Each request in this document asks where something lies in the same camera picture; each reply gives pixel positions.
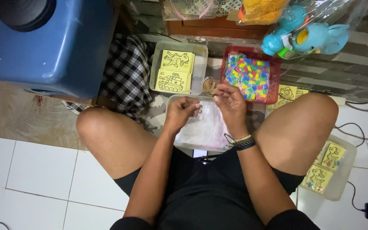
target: camouflage fabric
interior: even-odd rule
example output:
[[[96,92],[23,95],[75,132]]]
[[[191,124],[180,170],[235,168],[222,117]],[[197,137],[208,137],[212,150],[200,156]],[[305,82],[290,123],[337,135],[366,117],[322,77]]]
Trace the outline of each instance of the camouflage fabric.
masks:
[[[221,76],[221,59],[208,58],[206,79],[220,80]],[[151,91],[153,100],[150,102],[147,114],[143,117],[144,128],[153,133],[156,137],[160,135],[166,119],[166,104],[169,97],[173,94]],[[253,133],[265,119],[266,106],[262,104],[248,104],[247,110],[247,127]]]

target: blue plastic container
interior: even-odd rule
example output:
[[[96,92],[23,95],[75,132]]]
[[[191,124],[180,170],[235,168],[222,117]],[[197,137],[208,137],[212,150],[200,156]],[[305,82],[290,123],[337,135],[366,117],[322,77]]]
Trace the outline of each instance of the blue plastic container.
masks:
[[[42,27],[0,21],[0,81],[45,95],[97,96],[116,17],[109,0],[57,0]]]

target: hand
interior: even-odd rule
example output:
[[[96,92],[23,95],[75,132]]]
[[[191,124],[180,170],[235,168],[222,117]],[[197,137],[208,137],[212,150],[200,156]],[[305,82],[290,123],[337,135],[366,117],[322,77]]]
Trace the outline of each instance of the hand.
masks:
[[[240,90],[235,86],[219,84],[216,94],[214,102],[221,110],[222,118],[231,137],[242,139],[248,136],[249,132],[245,124],[247,104]]]
[[[187,123],[189,117],[196,117],[202,112],[202,106],[199,103],[199,100],[187,96],[171,102],[167,109],[163,130],[177,135]]]

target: person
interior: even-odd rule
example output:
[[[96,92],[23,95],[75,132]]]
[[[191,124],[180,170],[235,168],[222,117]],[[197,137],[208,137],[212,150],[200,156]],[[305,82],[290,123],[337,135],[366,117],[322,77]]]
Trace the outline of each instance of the person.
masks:
[[[302,95],[249,137],[239,89],[219,84],[216,94],[230,136],[248,141],[207,165],[173,146],[188,118],[202,112],[197,99],[170,103],[159,138],[105,108],[80,113],[81,141],[130,197],[111,230],[319,229],[289,195],[327,141],[336,103],[326,95]]]

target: colorful plastic pieces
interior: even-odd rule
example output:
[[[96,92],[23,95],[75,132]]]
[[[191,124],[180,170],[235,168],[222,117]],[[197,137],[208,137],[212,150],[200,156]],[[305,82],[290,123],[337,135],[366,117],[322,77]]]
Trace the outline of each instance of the colorful plastic pieces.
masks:
[[[242,53],[231,51],[228,55],[224,78],[238,87],[248,101],[266,102],[269,88],[269,62],[248,59]]]

